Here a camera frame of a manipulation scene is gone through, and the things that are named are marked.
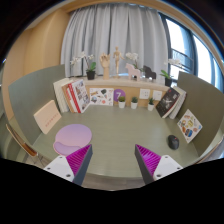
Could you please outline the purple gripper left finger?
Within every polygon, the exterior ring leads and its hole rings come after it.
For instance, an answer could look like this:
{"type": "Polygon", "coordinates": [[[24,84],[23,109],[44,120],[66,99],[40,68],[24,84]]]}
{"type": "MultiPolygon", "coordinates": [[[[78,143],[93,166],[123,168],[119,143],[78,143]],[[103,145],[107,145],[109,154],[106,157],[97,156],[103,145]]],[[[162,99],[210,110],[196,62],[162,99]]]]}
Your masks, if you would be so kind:
{"type": "Polygon", "coordinates": [[[44,170],[81,186],[92,155],[92,145],[89,144],[68,156],[59,155],[44,170]]]}

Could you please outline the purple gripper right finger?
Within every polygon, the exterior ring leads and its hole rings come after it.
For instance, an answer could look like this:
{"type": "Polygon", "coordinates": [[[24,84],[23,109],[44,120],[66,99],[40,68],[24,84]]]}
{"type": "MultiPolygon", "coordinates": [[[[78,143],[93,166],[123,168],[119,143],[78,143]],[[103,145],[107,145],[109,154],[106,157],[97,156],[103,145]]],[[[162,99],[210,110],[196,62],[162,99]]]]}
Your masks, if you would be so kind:
{"type": "Polygon", "coordinates": [[[135,156],[145,184],[182,169],[182,166],[169,155],[160,156],[138,144],[135,145],[135,156]]]}

